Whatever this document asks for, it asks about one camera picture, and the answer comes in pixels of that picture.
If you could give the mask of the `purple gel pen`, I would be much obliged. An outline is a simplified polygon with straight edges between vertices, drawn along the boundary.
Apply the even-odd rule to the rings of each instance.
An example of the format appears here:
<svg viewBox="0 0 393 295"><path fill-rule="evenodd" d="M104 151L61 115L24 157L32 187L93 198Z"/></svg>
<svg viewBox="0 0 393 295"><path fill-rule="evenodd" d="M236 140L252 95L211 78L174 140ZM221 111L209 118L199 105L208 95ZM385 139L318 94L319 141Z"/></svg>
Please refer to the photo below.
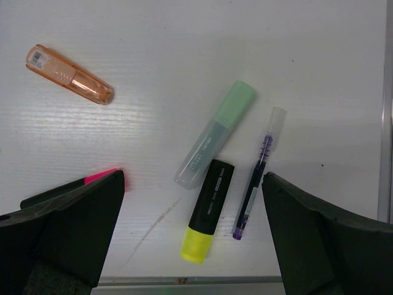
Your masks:
<svg viewBox="0 0 393 295"><path fill-rule="evenodd" d="M241 240L243 237L243 232L248 222L258 189L260 187L270 152L273 151L277 145L286 115L287 111L283 108L275 106L271 110L259 156L249 178L241 205L239 206L236 221L233 225L232 237L235 240Z"/></svg>

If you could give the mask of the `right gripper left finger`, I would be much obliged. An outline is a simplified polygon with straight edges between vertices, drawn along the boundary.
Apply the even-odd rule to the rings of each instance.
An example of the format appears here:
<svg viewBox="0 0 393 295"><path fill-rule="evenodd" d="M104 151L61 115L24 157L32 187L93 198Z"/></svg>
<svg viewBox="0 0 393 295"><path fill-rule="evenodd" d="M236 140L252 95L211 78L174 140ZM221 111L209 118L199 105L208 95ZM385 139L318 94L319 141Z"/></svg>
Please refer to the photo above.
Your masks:
<svg viewBox="0 0 393 295"><path fill-rule="evenodd" d="M1 215L1 294L90 294L98 286L125 194L113 170L44 192Z"/></svg>

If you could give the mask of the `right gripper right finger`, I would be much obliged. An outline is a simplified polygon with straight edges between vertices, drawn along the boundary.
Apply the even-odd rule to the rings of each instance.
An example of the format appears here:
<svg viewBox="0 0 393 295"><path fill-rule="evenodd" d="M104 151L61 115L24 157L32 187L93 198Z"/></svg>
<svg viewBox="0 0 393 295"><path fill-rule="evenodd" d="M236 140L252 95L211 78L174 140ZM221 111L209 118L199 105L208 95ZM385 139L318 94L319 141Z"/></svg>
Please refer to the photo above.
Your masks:
<svg viewBox="0 0 393 295"><path fill-rule="evenodd" d="M263 199L286 294L392 294L392 225L344 210L280 176Z"/></svg>

